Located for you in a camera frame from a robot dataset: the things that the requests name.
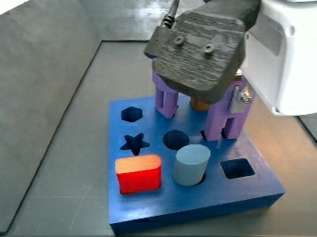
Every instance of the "light blue cylinder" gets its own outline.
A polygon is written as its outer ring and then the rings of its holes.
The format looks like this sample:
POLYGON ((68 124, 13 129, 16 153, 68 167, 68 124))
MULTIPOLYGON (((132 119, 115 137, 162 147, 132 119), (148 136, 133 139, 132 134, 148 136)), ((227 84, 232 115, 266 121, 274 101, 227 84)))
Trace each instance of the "light blue cylinder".
POLYGON ((202 144, 183 146, 175 154, 174 180, 182 186, 194 186, 203 179, 210 150, 202 144))

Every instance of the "blue shape sorter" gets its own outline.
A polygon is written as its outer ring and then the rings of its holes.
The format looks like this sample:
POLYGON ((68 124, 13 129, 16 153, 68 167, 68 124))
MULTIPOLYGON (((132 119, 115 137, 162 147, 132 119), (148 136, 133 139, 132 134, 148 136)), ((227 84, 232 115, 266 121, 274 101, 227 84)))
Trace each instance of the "blue shape sorter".
POLYGON ((108 111, 108 224, 116 234, 269 207, 285 193, 244 131, 238 140, 204 141, 207 112, 191 109, 190 97, 179 96, 174 118, 155 110, 153 97, 112 101, 108 111), (171 131, 172 140, 163 142, 171 131), (125 137, 141 139, 128 147, 125 137), (176 150, 168 147, 183 141, 211 152, 204 179, 192 187, 172 178, 176 150), (135 153, 160 156, 162 185, 155 191, 121 195, 115 160, 135 153))

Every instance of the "red block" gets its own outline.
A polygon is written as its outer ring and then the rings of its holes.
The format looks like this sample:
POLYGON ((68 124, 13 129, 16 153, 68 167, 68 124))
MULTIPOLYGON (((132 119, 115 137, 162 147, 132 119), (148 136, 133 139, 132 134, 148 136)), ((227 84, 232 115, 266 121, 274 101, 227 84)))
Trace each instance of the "red block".
POLYGON ((132 156, 115 161, 121 194, 156 190, 160 187, 160 157, 132 156))

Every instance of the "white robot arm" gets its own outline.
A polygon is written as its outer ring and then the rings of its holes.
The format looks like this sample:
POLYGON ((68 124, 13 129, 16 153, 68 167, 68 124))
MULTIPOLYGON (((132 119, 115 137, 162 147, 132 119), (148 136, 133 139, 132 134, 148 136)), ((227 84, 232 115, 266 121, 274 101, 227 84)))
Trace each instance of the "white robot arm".
POLYGON ((317 1, 204 1, 174 26, 174 0, 144 49, 166 84, 214 104, 240 68, 275 115, 315 113, 317 1))
POLYGON ((317 112, 317 1, 263 0, 242 73, 278 116, 317 112))

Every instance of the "orange block top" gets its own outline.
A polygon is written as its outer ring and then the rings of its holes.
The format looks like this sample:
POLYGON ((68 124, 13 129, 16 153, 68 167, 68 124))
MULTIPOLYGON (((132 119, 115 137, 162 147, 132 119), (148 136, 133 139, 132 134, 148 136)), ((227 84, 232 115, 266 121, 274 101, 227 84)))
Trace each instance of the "orange block top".
POLYGON ((132 156, 119 158, 115 161, 115 172, 117 174, 155 169, 160 166, 160 157, 156 155, 132 156))

